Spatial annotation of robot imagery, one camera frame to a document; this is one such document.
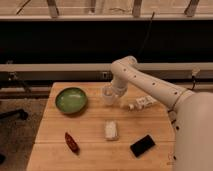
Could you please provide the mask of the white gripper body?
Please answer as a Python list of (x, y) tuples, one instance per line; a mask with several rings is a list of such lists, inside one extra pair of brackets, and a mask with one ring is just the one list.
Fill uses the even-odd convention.
[(113, 79), (111, 81), (111, 87), (118, 97), (122, 97), (127, 91), (127, 83), (119, 79)]

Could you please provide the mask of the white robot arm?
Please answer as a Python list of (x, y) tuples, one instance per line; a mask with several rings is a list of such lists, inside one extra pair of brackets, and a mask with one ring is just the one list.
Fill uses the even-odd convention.
[(213, 171), (213, 93), (194, 92), (136, 69), (127, 56), (111, 64), (112, 90), (123, 96), (131, 83), (176, 114), (172, 171)]

